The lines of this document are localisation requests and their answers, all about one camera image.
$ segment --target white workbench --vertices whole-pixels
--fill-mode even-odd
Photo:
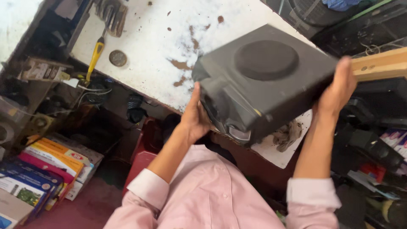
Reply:
[[[0,0],[0,62],[7,63],[43,0]]]
[[[96,69],[180,112],[190,99],[191,69],[200,54],[265,24],[315,47],[259,0],[153,0],[152,5],[148,0],[123,2],[129,8],[123,34],[120,38],[106,35],[105,49]],[[95,43],[104,29],[104,23],[94,12],[93,6],[71,52],[72,57],[85,64],[90,62]],[[120,68],[108,58],[116,49],[127,55],[126,65]],[[303,122],[303,134],[309,127],[307,122]],[[294,150],[284,152],[284,158],[276,154],[267,159],[284,168]]]

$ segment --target yellow screwdriver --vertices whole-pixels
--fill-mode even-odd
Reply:
[[[111,6],[107,7],[106,10],[108,11],[108,17],[107,17],[107,20],[106,20],[105,29],[103,30],[102,36],[96,42],[95,49],[93,50],[92,59],[91,59],[90,64],[89,64],[88,73],[86,74],[86,81],[88,81],[88,82],[90,81],[90,75],[92,74],[93,69],[96,66],[96,63],[98,62],[98,59],[101,56],[103,48],[105,47],[106,30],[109,28],[110,23],[112,22],[112,18],[114,16],[114,11],[113,11],[113,8]]]
[[[98,59],[101,56],[103,48],[105,47],[105,33],[106,28],[103,30],[103,34],[96,42],[95,49],[93,50],[92,60],[90,61],[88,73],[86,74],[86,81],[88,82],[90,81],[90,75],[92,74],[93,69],[96,66],[96,63],[98,62]]]

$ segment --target subwoofer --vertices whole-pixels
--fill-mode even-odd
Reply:
[[[246,146],[311,108],[337,60],[270,25],[198,59],[192,78],[216,128]]]

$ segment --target blue cloth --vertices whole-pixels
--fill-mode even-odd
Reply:
[[[346,11],[362,0],[322,0],[322,3],[328,5],[328,8],[336,11]]]

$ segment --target screwdriver handle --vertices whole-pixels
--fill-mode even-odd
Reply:
[[[86,81],[90,81],[90,75],[92,74],[93,69],[96,66],[96,63],[98,62],[98,59],[101,56],[101,53],[102,53],[104,47],[105,47],[105,39],[103,37],[101,37],[97,41],[97,43],[95,45],[95,49],[93,50],[92,60],[90,61],[88,73],[86,74]]]

